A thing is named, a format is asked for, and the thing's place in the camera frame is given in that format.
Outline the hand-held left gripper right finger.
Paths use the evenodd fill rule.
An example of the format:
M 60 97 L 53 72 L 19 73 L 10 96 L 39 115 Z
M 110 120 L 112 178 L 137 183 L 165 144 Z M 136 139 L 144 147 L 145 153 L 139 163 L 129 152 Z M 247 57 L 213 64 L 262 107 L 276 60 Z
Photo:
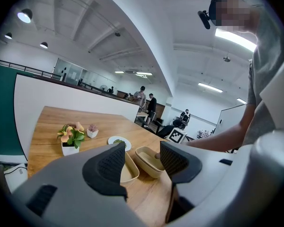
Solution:
M 249 227 L 284 188 L 284 131 L 235 154 L 163 141 L 160 161 L 172 182 L 169 227 Z

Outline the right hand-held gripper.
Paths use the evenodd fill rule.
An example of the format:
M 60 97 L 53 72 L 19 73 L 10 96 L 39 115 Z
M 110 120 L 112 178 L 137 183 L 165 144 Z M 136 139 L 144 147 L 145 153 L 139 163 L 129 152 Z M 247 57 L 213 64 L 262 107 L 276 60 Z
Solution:
M 171 133 L 167 136 L 167 140 L 172 141 L 174 143 L 181 143 L 187 133 L 180 128 L 173 128 Z

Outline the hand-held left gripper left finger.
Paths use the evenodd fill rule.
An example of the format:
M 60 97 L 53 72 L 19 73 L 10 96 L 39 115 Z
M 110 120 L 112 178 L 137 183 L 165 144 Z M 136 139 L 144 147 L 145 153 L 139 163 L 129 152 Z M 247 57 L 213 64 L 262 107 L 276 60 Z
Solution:
M 125 144 L 54 160 L 28 178 L 10 201 L 30 227 L 146 227 L 120 184 Z

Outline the beige tray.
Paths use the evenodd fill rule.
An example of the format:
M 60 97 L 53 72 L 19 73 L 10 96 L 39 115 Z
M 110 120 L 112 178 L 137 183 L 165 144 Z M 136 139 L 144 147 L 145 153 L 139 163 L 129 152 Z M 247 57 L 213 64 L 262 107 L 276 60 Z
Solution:
M 150 165 L 142 161 L 139 157 L 135 157 L 135 163 L 152 178 L 159 178 L 165 172 L 161 170 L 155 170 Z
M 125 152 L 125 164 L 121 171 L 120 183 L 131 182 L 137 179 L 139 175 L 140 171 L 135 162 L 132 160 L 129 154 Z
M 136 149 L 135 151 L 137 157 L 139 157 L 144 163 L 150 166 L 152 169 L 158 172 L 165 171 L 164 166 L 162 165 L 160 159 L 157 159 L 156 152 L 147 146 L 142 146 Z

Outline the person's right forearm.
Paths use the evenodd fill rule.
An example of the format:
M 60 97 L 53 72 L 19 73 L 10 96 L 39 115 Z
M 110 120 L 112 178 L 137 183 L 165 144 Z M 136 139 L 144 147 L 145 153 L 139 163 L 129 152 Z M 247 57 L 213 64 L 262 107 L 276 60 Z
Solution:
M 241 147 L 249 125 L 254 117 L 255 108 L 255 105 L 247 104 L 243 117 L 238 124 L 220 134 L 189 141 L 184 143 L 184 145 L 219 152 Z

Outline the black office chair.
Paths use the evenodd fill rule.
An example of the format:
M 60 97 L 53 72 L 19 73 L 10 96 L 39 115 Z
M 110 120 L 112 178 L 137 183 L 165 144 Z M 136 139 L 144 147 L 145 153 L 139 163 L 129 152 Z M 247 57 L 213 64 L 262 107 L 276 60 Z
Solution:
M 173 131 L 174 128 L 178 128 L 177 126 L 174 125 L 167 125 L 163 127 L 160 131 L 156 133 L 156 135 L 162 139 L 166 138 L 170 133 Z

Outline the orange flower plant white pot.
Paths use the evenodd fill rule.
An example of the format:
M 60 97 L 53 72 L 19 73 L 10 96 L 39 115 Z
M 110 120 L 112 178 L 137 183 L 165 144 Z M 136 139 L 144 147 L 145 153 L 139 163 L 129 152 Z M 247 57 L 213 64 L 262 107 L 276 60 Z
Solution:
M 64 156 L 78 153 L 82 142 L 85 140 L 84 128 L 80 122 L 66 124 L 57 132 Z

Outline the background desk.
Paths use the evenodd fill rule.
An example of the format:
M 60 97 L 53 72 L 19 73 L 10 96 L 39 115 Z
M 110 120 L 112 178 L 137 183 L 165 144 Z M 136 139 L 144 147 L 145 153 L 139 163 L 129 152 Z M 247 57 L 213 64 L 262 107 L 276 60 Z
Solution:
M 138 112 L 135 118 L 135 121 L 146 122 L 148 118 L 148 114 L 146 112 Z

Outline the pink succulent white pot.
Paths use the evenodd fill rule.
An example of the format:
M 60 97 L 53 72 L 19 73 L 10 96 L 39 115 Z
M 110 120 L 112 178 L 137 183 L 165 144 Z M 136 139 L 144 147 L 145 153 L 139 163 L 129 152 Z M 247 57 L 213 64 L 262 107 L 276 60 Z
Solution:
M 91 124 L 88 128 L 87 128 L 87 135 L 88 137 L 90 137 L 91 139 L 96 137 L 98 134 L 98 128 L 95 124 Z

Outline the white floor appliance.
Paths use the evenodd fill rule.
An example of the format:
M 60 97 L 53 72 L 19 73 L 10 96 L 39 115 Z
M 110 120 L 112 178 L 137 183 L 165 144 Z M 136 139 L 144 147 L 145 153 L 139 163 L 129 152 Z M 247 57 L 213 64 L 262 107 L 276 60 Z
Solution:
M 27 166 L 22 163 L 4 171 L 4 176 L 11 193 L 13 193 L 27 179 Z

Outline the white round plate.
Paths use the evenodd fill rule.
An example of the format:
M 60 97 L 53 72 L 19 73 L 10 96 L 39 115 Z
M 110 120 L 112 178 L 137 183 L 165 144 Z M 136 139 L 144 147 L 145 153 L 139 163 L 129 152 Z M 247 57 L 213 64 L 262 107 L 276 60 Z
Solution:
M 116 140 L 116 139 L 121 139 L 121 140 L 124 140 L 127 144 L 127 148 L 125 148 L 125 151 L 129 151 L 131 148 L 132 148 L 132 145 L 130 143 L 129 140 L 127 140 L 126 138 L 124 137 L 121 137 L 121 136 L 112 136 L 108 139 L 108 143 L 109 144 L 114 144 L 113 141 Z

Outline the white partition panel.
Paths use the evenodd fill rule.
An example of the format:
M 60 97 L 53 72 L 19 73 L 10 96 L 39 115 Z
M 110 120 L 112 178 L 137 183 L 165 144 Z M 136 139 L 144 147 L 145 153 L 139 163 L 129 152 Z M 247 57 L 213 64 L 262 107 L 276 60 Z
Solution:
M 13 89 L 16 130 L 28 158 L 38 118 L 45 106 L 91 113 L 122 115 L 134 121 L 138 106 L 69 86 L 17 74 Z

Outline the person's grey shirt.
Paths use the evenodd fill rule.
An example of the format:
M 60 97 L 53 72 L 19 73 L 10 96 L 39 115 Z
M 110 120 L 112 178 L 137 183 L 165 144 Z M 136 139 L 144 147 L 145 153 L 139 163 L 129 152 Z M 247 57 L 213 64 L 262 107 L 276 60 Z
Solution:
M 249 67 L 247 103 L 255 105 L 254 117 L 242 145 L 253 144 L 260 136 L 275 129 L 275 124 L 262 102 L 260 93 L 276 75 L 284 62 L 284 32 L 263 7 L 258 7 L 259 22 L 255 36 L 257 47 Z

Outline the green partition panel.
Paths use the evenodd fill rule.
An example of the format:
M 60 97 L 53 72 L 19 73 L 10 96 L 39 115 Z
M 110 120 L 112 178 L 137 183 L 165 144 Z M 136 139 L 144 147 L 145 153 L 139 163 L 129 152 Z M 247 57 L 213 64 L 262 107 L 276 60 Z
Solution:
M 20 156 L 24 154 L 19 142 L 14 115 L 16 76 L 16 70 L 0 66 L 0 155 Z

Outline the glass wall panel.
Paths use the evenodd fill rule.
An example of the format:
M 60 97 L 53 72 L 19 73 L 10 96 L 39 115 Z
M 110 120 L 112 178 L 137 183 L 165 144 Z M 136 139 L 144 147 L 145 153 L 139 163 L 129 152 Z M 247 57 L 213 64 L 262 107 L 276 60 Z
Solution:
M 53 73 L 62 77 L 62 81 L 77 85 L 84 69 L 76 64 L 58 58 Z

